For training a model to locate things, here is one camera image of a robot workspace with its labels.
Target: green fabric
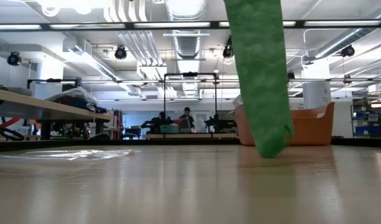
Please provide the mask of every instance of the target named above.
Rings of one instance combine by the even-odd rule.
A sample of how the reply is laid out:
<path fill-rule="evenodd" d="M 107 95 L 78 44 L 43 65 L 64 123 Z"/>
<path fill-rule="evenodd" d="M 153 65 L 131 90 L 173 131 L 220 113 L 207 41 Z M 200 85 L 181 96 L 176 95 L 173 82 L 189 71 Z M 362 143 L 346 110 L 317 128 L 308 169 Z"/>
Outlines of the green fabric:
<path fill-rule="evenodd" d="M 280 0 L 224 0 L 246 118 L 262 157 L 293 136 Z"/>

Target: orange storage bin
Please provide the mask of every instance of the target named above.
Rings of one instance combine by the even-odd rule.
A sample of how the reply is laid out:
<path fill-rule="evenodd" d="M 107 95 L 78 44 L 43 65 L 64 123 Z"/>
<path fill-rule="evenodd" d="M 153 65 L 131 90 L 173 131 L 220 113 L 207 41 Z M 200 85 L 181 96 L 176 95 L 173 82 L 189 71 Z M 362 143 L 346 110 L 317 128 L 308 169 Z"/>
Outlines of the orange storage bin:
<path fill-rule="evenodd" d="M 241 144 L 254 146 L 243 105 L 235 109 L 237 130 Z M 291 112 L 294 123 L 295 136 L 291 139 L 291 146 L 325 146 L 331 142 L 333 133 L 334 103 L 312 110 L 295 110 Z"/>

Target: desk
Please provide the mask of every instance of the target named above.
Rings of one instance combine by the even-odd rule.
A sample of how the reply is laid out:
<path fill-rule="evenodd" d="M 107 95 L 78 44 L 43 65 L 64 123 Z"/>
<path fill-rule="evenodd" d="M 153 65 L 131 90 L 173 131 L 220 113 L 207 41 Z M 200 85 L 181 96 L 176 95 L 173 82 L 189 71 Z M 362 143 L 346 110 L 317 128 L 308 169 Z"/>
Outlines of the desk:
<path fill-rule="evenodd" d="M 235 133 L 191 133 L 191 134 L 145 134 L 144 139 L 180 139 L 180 138 L 237 138 Z"/>
<path fill-rule="evenodd" d="M 103 123 L 111 119 L 110 115 L 97 114 L 92 111 L 4 90 L 0 90 L 0 116 L 41 121 L 41 140 L 50 139 L 50 125 L 52 122 L 95 121 L 96 133 L 99 134 L 103 131 Z"/>

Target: ceiling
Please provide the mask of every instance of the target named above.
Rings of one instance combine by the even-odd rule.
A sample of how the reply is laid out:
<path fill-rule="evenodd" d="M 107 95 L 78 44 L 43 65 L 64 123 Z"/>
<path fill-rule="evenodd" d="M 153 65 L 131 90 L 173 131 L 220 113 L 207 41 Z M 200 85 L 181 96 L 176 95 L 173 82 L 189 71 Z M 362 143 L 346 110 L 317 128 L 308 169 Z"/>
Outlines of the ceiling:
<path fill-rule="evenodd" d="M 373 19 L 374 14 L 381 11 L 381 0 L 282 0 L 283 19 Z M 152 4 L 147 2 L 147 17 L 150 21 L 167 21 L 167 13 L 164 4 Z M 226 9 L 223 0 L 208 0 L 206 11 L 207 21 L 225 21 Z M 72 9 L 62 9 L 55 17 L 45 17 L 40 6 L 36 2 L 18 2 L 0 0 L 0 23 L 29 23 L 29 22 L 106 22 L 102 9 L 94 9 L 87 15 L 78 14 Z M 306 43 L 303 41 L 304 30 L 285 30 L 285 44 L 287 48 L 288 69 L 293 70 L 296 77 L 301 77 L 300 58 L 294 55 L 303 55 L 304 49 L 314 50 L 343 35 L 348 30 L 313 30 L 306 33 Z M 153 37 L 163 61 L 168 66 L 168 72 L 177 72 L 175 54 L 171 37 L 164 37 L 164 33 L 170 31 L 153 31 Z M 221 78 L 236 78 L 236 66 L 234 63 L 223 63 L 221 51 L 230 32 L 228 30 L 206 30 L 208 37 L 203 37 L 201 47 L 203 60 L 200 62 L 200 72 L 212 72 L 219 70 Z M 105 64 L 120 71 L 125 78 L 136 78 L 133 71 L 137 69 L 136 59 L 129 54 L 125 60 L 116 60 L 114 51 L 117 45 L 122 44 L 115 32 L 28 32 L 28 33 L 0 33 L 0 44 L 38 44 L 49 49 L 59 57 L 65 58 L 63 53 L 63 39 L 75 35 L 88 40 L 94 47 L 94 56 Z M 366 68 L 375 67 L 362 72 L 360 77 L 373 77 L 381 75 L 381 29 L 361 38 L 353 43 L 356 50 L 351 58 L 330 57 L 330 74 L 332 77 L 342 77 L 344 73 L 351 75 L 362 72 Z M 87 64 L 71 62 L 66 58 L 65 63 L 71 68 L 65 70 L 66 77 L 78 77 L 82 79 L 95 79 L 99 77 L 98 71 Z M 360 90 L 370 85 L 361 83 L 354 87 Z M 343 83 L 332 83 L 332 86 L 343 86 Z M 237 84 L 222 84 L 221 88 L 238 88 Z M 93 91 L 119 91 L 117 86 L 95 85 Z"/>

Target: orange bin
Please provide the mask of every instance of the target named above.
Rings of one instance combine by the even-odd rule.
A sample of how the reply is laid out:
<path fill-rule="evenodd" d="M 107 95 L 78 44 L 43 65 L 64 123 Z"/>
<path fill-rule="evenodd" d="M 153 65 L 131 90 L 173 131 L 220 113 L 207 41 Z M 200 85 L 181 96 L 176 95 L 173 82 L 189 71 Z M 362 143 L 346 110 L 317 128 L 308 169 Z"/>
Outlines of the orange bin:
<path fill-rule="evenodd" d="M 241 144 L 254 146 L 243 105 L 235 109 L 237 130 Z M 295 136 L 291 139 L 291 146 L 325 146 L 331 142 L 333 133 L 334 103 L 312 110 L 291 111 L 294 123 Z"/>

